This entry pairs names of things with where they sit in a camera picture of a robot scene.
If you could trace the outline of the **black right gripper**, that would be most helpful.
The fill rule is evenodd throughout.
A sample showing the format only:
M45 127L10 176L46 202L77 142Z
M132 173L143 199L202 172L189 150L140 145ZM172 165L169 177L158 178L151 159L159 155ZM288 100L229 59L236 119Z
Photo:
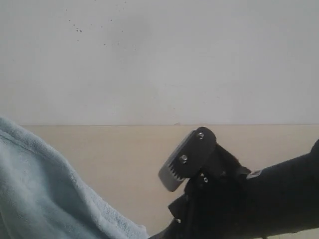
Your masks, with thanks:
M173 220L154 239L202 239L205 230L218 230L222 219L237 210L243 184L251 170L220 144L188 181L184 194L169 205Z

